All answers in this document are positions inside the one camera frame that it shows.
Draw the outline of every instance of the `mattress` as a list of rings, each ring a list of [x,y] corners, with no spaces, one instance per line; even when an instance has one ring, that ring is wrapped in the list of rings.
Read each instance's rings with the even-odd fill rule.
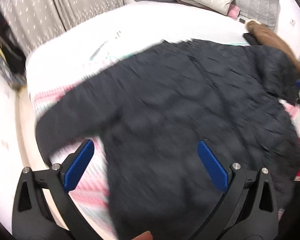
[[[162,40],[201,39],[247,46],[245,32],[242,23],[229,17],[180,4],[143,1],[98,15],[28,56],[28,92],[36,118],[86,78]],[[51,162],[63,162],[83,139],[57,151]],[[91,139],[94,156],[70,195],[89,218],[115,236],[107,210],[105,153],[100,138]]]

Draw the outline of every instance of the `wall outlet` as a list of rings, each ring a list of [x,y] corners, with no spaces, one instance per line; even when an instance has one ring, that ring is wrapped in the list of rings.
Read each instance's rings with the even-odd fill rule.
[[[292,25],[292,27],[294,27],[294,25],[296,24],[296,21],[294,19],[291,19],[290,24]]]

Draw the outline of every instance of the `gray headboard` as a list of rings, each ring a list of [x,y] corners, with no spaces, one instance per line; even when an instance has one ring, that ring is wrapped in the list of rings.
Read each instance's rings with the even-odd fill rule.
[[[241,16],[255,19],[274,30],[279,0],[234,0],[233,3],[241,9]]]

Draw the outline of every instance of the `finger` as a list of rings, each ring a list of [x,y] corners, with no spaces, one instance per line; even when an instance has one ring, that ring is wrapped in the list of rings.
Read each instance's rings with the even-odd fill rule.
[[[133,238],[132,240],[153,240],[153,237],[152,237],[150,231],[146,231],[143,234],[141,234],[140,236]]]

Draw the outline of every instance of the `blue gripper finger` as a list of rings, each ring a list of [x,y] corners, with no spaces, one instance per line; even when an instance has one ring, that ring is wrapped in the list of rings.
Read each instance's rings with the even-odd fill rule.
[[[200,141],[198,144],[198,155],[215,187],[223,193],[226,193],[229,186],[228,173],[204,141]]]
[[[77,187],[79,180],[93,156],[93,141],[85,140],[78,150],[74,153],[76,156],[64,174],[63,188],[65,192],[74,190]]]

